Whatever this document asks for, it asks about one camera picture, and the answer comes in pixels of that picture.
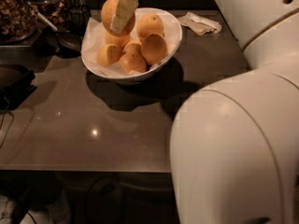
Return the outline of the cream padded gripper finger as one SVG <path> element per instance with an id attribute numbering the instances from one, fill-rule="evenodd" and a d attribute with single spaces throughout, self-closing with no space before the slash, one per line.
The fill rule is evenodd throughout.
<path id="1" fill-rule="evenodd" d="M 130 34 L 135 25 L 135 10 L 137 7 L 138 0 L 118 0 L 110 29 L 118 35 Z"/>

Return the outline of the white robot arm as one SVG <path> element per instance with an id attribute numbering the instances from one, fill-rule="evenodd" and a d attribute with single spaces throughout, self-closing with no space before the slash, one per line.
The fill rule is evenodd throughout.
<path id="1" fill-rule="evenodd" d="M 180 224 L 298 224 L 299 0 L 214 1 L 251 69 L 176 114 Z"/>

